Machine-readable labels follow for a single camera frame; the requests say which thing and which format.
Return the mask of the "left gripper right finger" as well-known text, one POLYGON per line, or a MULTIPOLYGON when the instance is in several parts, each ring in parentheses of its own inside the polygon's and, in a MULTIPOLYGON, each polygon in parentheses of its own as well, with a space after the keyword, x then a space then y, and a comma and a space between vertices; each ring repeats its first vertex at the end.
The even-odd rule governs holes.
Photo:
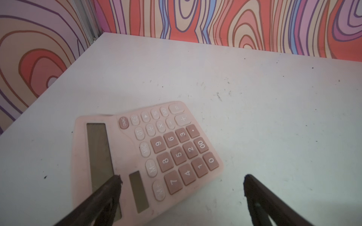
POLYGON ((256 177, 244 177, 244 194, 254 226, 311 226, 312 224, 291 209, 256 177))

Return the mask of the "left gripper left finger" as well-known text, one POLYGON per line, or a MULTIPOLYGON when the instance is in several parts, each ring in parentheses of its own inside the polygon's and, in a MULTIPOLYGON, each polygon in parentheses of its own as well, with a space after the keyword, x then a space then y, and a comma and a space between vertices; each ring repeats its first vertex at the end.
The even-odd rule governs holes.
POLYGON ((122 189, 119 175, 112 176, 91 196, 60 220, 57 226, 113 225, 122 189))

